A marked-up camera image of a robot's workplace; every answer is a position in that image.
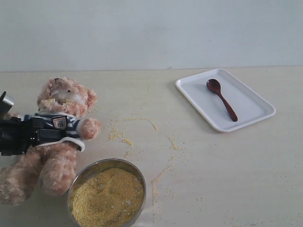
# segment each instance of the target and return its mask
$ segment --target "brown spoon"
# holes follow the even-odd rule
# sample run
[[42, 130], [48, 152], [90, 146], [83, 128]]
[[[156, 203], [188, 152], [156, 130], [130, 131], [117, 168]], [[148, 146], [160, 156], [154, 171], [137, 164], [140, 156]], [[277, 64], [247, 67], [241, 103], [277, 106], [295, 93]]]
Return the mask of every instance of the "brown spoon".
[[221, 94], [221, 85], [220, 85], [219, 81], [216, 79], [209, 79], [206, 83], [206, 86], [210, 91], [214, 92], [216, 95], [218, 95], [221, 98], [231, 119], [234, 122], [238, 121], [237, 115], [235, 114], [235, 112], [233, 111], [231, 106], [228, 104], [228, 102], [223, 98], [223, 96]]

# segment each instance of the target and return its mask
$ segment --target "metal bowl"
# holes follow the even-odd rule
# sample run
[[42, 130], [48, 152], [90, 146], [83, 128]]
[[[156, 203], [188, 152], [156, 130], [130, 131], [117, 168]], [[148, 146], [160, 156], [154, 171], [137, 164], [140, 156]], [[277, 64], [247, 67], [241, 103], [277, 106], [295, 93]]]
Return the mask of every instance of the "metal bowl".
[[81, 225], [76, 221], [76, 219], [72, 214], [72, 202], [75, 196], [75, 192], [87, 180], [110, 168], [120, 168], [135, 175], [143, 186], [143, 202], [140, 209], [130, 221], [126, 222], [121, 227], [132, 226], [141, 215], [141, 212], [146, 202], [146, 183], [141, 171], [132, 163], [122, 159], [116, 159], [116, 158], [104, 159], [92, 163], [89, 166], [85, 167], [80, 173], [78, 173], [78, 175], [76, 176], [75, 180], [73, 181], [73, 183], [69, 188], [68, 196], [67, 196], [67, 208], [68, 208], [69, 216], [76, 226], [81, 227]]

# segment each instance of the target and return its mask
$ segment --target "badge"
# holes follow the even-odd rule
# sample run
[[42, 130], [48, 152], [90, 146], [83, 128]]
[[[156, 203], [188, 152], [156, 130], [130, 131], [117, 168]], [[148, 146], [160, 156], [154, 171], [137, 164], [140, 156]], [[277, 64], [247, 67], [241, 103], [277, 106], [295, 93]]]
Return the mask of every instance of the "badge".
[[52, 122], [55, 129], [65, 130], [67, 126], [67, 116], [53, 117]]

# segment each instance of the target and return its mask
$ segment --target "white wall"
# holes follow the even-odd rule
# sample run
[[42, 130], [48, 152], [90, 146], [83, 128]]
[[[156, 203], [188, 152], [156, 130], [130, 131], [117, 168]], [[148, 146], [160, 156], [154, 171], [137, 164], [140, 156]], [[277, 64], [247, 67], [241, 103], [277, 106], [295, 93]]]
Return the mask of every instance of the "white wall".
[[303, 0], [0, 0], [0, 71], [303, 64]]

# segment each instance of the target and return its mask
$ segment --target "beige table surface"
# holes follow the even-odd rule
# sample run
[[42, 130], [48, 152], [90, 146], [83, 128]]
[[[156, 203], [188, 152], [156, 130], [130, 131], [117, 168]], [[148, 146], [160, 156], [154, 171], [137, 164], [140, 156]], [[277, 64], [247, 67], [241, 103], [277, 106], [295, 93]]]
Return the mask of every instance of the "beige table surface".
[[[47, 78], [72, 77], [95, 89], [89, 116], [104, 128], [79, 153], [78, 171], [112, 157], [137, 165], [147, 202], [134, 227], [303, 226], [303, 67], [228, 69], [276, 107], [274, 117], [231, 133], [213, 130], [175, 87], [202, 71], [1, 73], [0, 92], [15, 98], [14, 111], [31, 114]], [[109, 140], [112, 132], [120, 137]], [[0, 167], [11, 159], [0, 157]], [[66, 197], [37, 188], [19, 207], [0, 205], [0, 226], [73, 225]]]

